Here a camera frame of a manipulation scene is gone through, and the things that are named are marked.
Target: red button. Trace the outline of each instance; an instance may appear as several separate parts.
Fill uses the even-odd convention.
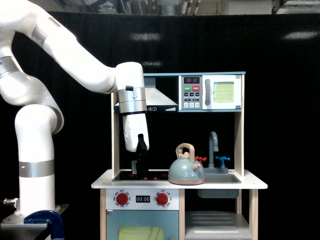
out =
[[[125,205],[127,202],[128,202],[128,196],[127,196],[127,194],[125,194],[125,193],[120,193],[118,196],[116,196],[116,202],[117,202],[117,204],[119,204],[119,205]]]
[[[200,86],[198,85],[196,85],[196,86],[192,86],[192,91],[194,91],[194,92],[199,92],[200,91]]]
[[[165,193],[159,193],[155,200],[157,204],[164,206],[168,202],[168,196]]]

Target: green button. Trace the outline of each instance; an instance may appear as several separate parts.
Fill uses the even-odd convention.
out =
[[[185,92],[191,92],[191,86],[184,86]]]

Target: faucet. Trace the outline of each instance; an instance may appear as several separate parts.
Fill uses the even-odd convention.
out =
[[[209,136],[209,166],[208,169],[214,169],[214,152],[219,152],[218,137],[215,131],[212,131]]]

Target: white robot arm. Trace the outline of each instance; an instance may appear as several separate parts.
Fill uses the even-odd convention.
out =
[[[43,48],[77,82],[90,91],[118,92],[126,149],[135,152],[138,135],[143,134],[147,149],[149,138],[143,69],[139,63],[126,62],[116,68],[105,66],[76,40],[76,37],[39,6],[27,0],[0,0],[0,94],[10,104],[41,104],[63,115],[49,91],[38,79],[21,70],[11,51],[15,32],[27,35]]]
[[[11,50],[15,32],[36,42],[88,90],[118,93],[128,151],[136,152],[141,141],[145,143],[144,150],[148,150],[149,137],[143,69],[139,63],[105,66],[39,6],[27,0],[0,0],[0,95],[9,104],[25,106],[15,119],[20,213],[25,216],[56,208],[52,135],[62,129],[64,117],[44,84],[25,74],[16,61]]]

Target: kettle handle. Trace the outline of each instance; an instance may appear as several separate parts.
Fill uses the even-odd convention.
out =
[[[187,148],[190,151],[190,163],[194,164],[195,163],[195,148],[192,146],[190,143],[181,143],[179,146],[176,147],[175,153],[176,157],[179,159],[180,155],[183,153],[182,149]]]

